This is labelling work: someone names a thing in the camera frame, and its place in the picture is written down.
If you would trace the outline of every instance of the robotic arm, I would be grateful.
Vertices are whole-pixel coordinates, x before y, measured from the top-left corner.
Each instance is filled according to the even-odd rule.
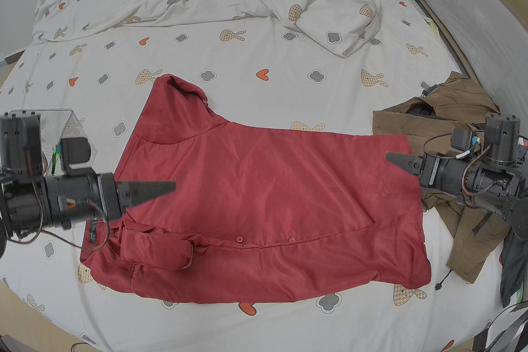
[[[112,173],[72,168],[86,163],[85,137],[60,140],[63,176],[43,176],[40,116],[35,112],[0,116],[0,258],[15,233],[19,240],[44,227],[71,229],[72,223],[118,220],[134,207],[176,188],[173,181],[119,181]]]
[[[424,145],[423,157],[387,152],[386,159],[418,176],[424,188],[452,195],[462,206],[499,214],[519,238],[528,239],[528,166],[524,161],[528,147],[520,142],[519,125],[514,115],[489,114],[483,145],[479,146],[476,132],[455,129],[451,147],[463,152],[427,152],[432,138]]]

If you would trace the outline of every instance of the brown jacket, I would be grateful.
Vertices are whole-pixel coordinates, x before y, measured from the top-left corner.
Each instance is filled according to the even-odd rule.
[[[407,114],[416,106],[430,106],[440,119]],[[428,139],[444,133],[451,134],[454,128],[475,130],[473,124],[484,123],[486,113],[498,111],[498,107],[479,84],[452,72],[427,97],[414,97],[405,103],[373,112],[372,128],[374,135],[407,135],[412,153],[423,156],[424,143]],[[450,149],[448,136],[427,145],[428,151],[446,153]],[[493,214],[484,223],[483,219],[487,214],[485,210],[461,207],[453,197],[437,190],[423,188],[422,201],[427,209],[436,207],[454,238],[447,266],[463,279],[474,283],[487,256],[506,237],[510,226],[497,214]]]

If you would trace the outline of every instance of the red shirt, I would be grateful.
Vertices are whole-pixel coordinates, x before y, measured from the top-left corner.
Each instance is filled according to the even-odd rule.
[[[176,190],[129,209],[81,262],[111,289],[174,303],[292,302],[371,280],[419,288],[431,279],[420,187],[386,151],[409,153],[406,137],[244,126],[164,75],[115,177]]]

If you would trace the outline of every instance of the bed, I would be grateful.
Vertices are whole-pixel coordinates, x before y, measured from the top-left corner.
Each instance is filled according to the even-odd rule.
[[[371,134],[373,110],[461,71],[414,0],[368,0],[371,11],[359,14],[371,22],[358,34],[300,31],[292,0],[194,0],[167,13],[192,1],[39,0],[33,43],[3,85],[0,109],[41,113],[45,163],[61,136],[87,136],[94,170],[112,172],[162,74],[201,87],[231,121]],[[349,12],[348,0],[306,0],[301,11],[314,1],[322,21],[341,24]],[[0,277],[51,322],[104,351],[439,351],[500,312],[500,250],[476,283],[452,276],[435,291],[452,237],[434,209],[423,217],[432,281],[415,290],[371,282],[296,303],[171,303],[98,284],[78,250],[45,234],[25,247],[9,244]],[[83,224],[55,230],[82,242]]]

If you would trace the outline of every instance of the drawstring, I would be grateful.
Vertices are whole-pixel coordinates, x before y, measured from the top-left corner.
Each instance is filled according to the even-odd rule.
[[[449,270],[449,273],[447,273],[447,275],[442,279],[442,281],[440,283],[437,283],[434,290],[440,290],[442,289],[442,283],[444,282],[445,279],[447,279],[447,276],[449,276],[451,274],[451,271],[453,271],[453,269],[450,269]]]

